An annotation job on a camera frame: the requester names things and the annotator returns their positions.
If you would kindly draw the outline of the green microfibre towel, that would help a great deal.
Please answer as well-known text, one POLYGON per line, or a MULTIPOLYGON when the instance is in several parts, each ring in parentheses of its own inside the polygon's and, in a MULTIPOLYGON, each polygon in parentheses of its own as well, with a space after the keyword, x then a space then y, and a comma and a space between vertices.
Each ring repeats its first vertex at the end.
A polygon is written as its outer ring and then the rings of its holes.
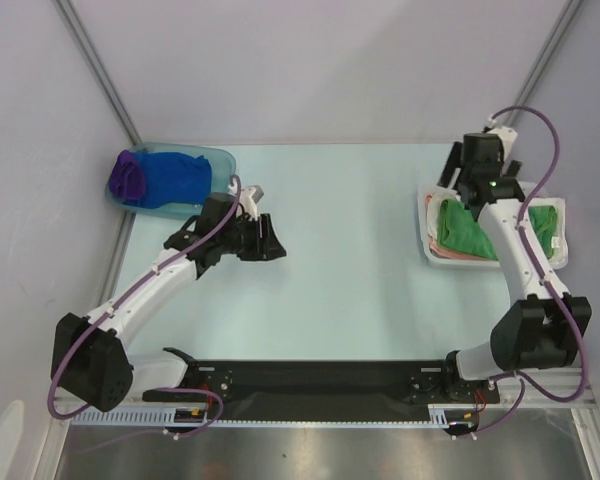
MULTIPOLYGON (((557 226, 556 210, 552 206, 529 207, 528 215, 533 231, 549 259, 553 254, 550 242, 557 226)), ((445 199, 441 202, 437 242, 446 249, 498 261, 489 238, 459 200, 445 199)))

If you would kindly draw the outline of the blue towel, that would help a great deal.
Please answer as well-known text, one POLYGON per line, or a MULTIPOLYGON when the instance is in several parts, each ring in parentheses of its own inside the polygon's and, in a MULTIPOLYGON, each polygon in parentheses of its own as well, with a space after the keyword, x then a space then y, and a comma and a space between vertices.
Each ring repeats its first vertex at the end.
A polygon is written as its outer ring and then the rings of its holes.
POLYGON ((141 200, 121 201, 109 192, 123 204, 144 209, 158 209, 170 203, 194 205, 201 204, 211 193, 212 168, 204 156, 181 152, 132 153, 144 172, 146 193, 141 200))

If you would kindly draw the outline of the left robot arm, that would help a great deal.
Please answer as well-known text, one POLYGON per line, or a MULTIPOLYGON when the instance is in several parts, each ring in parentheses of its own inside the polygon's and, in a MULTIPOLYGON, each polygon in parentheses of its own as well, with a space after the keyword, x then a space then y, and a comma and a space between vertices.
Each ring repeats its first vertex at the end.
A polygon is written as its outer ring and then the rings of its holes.
POLYGON ((108 412, 146 391, 167 389, 179 400, 194 397, 200 376, 192 359, 177 349, 130 356, 135 337, 181 289, 200 279, 225 255, 245 262, 286 256, 271 217, 258 210, 263 193, 248 186, 237 195, 213 193, 164 242, 150 267, 122 294, 84 316, 66 314, 55 329, 51 387, 62 388, 86 406, 108 412))

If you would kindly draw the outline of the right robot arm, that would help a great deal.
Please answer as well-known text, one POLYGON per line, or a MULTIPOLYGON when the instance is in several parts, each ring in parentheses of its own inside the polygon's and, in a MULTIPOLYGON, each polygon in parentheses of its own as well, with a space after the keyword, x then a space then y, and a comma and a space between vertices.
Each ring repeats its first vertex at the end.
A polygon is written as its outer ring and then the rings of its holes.
POLYGON ((456 190, 495 250, 510 301, 487 342, 448 355, 453 369, 442 374, 440 388, 454 402, 473 394, 476 381, 572 365, 592 315, 588 299, 569 292, 544 254, 522 187, 502 173, 504 153, 499 135, 469 133, 447 161, 459 169, 456 190))

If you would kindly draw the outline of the white plastic basket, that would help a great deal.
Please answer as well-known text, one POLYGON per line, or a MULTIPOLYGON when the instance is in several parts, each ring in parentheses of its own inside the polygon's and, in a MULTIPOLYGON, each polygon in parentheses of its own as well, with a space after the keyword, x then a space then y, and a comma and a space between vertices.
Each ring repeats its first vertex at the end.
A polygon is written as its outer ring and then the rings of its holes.
MULTIPOLYGON (((531 201, 530 208, 552 206, 557 213, 556 231, 551 236, 550 246, 553 254, 550 265, 556 269, 564 268, 569 259, 566 239, 566 201, 558 197, 545 197, 545 190, 531 201)), ((460 253, 438 245, 438 216, 441 202, 445 199, 458 200, 459 196, 450 188, 437 185, 425 185, 418 189, 417 209, 420 237, 426 258, 432 266, 450 269, 499 270, 497 261, 483 259, 475 255, 460 253)))

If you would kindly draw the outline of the pink towel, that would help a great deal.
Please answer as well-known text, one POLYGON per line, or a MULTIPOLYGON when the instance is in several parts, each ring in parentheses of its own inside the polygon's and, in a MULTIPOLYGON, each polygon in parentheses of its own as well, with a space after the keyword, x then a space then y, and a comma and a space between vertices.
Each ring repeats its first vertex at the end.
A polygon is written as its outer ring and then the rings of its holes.
POLYGON ((435 253, 441 258, 450 259, 450 260, 466 260, 466 261, 478 261, 478 262, 486 262, 488 259, 466 254, 462 252, 458 252, 455 250, 446 249, 444 247, 439 246, 436 241, 432 238, 429 239, 429 249, 431 252, 435 253))

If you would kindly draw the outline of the white towel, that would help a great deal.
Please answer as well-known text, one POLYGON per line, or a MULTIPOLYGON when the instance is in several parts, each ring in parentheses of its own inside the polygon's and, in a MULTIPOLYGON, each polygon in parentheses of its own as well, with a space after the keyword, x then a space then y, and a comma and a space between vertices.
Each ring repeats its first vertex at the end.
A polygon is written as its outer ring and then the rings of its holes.
MULTIPOLYGON (((532 230, 549 259, 560 269, 568 261, 566 206, 561 198, 536 198, 528 209, 532 230)), ((420 195, 420 233, 425 256, 439 267, 497 269, 487 235, 459 199, 446 190, 420 195)))

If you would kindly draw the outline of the purple towel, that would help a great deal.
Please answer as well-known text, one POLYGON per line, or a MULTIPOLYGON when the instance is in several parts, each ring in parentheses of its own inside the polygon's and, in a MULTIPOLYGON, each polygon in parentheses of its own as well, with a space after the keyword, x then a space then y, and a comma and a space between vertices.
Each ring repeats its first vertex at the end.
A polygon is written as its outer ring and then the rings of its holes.
POLYGON ((123 150, 117 157, 108 180, 109 192, 121 201, 141 200, 146 193, 146 179, 136 157, 123 150))

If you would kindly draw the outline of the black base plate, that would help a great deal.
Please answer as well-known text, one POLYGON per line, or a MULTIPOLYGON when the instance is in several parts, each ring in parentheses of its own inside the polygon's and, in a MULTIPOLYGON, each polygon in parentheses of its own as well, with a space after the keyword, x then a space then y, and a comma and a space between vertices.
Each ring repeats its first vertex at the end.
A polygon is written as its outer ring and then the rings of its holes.
POLYGON ((195 361, 177 393, 149 390, 146 402, 218 394, 226 421, 375 423, 423 420, 433 404, 465 411, 500 396, 486 381, 461 380, 442 360, 195 361))

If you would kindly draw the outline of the aluminium frame rail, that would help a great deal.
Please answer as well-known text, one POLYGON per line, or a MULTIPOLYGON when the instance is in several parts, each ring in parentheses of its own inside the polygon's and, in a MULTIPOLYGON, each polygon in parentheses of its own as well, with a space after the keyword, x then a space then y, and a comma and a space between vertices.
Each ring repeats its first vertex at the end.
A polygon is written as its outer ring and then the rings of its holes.
MULTIPOLYGON (((581 370, 577 368, 567 368, 565 370, 546 370, 519 372, 516 374, 500 374, 494 379, 487 380, 486 386, 483 387, 487 391, 498 390, 500 403, 502 405, 513 405, 514 393, 518 381, 525 383, 526 392, 521 400, 521 408, 554 408, 551 405, 558 405, 555 408, 572 408, 572 409, 587 409, 595 408, 596 400, 591 386, 583 383, 581 393, 576 397, 576 393, 581 386, 581 370)), ((133 402, 150 402, 149 400, 141 400, 140 390, 131 390, 115 403, 114 407, 131 404, 133 402)), ((70 394, 61 387, 49 388, 48 399, 51 407, 60 408, 60 405, 75 404, 80 401, 78 397, 70 394)))

